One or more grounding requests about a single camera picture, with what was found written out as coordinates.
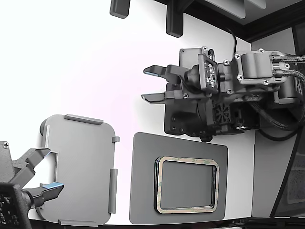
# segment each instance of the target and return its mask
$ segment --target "gray tray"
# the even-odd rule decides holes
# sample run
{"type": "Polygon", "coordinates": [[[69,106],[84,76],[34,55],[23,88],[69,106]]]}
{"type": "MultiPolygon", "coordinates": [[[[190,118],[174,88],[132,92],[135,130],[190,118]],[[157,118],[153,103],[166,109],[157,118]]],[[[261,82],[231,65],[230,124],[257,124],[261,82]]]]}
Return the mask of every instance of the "gray tray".
{"type": "Polygon", "coordinates": [[[116,176],[113,128],[102,120],[54,115],[41,124],[43,147],[56,153],[55,181],[64,189],[37,208],[47,221],[98,226],[115,213],[116,176]]]}
{"type": "Polygon", "coordinates": [[[175,224],[222,220],[225,215],[227,164],[226,146],[136,133],[133,143],[130,222],[175,224]],[[156,180],[156,174],[159,161],[164,157],[173,161],[163,162],[160,184],[156,180]],[[192,163],[185,163],[190,158],[193,159],[192,163]],[[213,176],[212,166],[204,165],[209,162],[218,166],[217,175],[213,176]],[[219,178],[217,207],[212,206],[209,209],[213,202],[213,193],[215,194],[213,177],[219,178]],[[156,187],[160,185],[162,190],[156,193],[156,187]],[[200,212],[204,211],[199,209],[202,206],[207,206],[206,212],[200,212]],[[178,209],[176,212],[179,214],[162,211],[166,208],[174,209],[173,212],[178,209]],[[192,208],[192,213],[187,213],[184,210],[186,208],[192,208]]]}

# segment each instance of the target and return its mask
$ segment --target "metal bracket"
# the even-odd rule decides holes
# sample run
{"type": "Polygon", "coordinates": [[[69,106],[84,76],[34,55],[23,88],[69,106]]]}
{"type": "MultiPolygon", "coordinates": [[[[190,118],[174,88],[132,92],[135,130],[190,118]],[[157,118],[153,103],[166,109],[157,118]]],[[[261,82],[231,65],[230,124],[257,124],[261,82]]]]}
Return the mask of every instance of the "metal bracket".
{"type": "Polygon", "coordinates": [[[0,182],[15,183],[20,185],[20,188],[34,177],[34,168],[51,152],[48,148],[33,148],[18,160],[12,161],[9,144],[7,142],[0,142],[0,144],[3,145],[3,148],[0,148],[0,182]]]}
{"type": "Polygon", "coordinates": [[[169,0],[166,13],[166,33],[173,37],[183,35],[183,13],[194,0],[169,0]]]}
{"type": "Polygon", "coordinates": [[[129,14],[130,0],[111,0],[110,14],[125,19],[129,14]]]}

